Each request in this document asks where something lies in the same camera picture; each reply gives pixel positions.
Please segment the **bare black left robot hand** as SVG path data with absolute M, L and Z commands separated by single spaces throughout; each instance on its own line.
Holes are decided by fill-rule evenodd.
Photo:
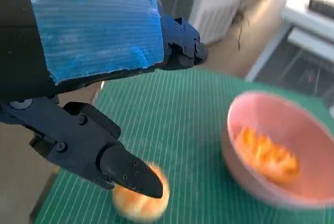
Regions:
M 199 32 L 157 0 L 1 0 L 1 121 L 33 131 L 37 153 L 83 179 L 161 198 L 121 128 L 88 103 L 60 107 L 58 95 L 207 57 Z

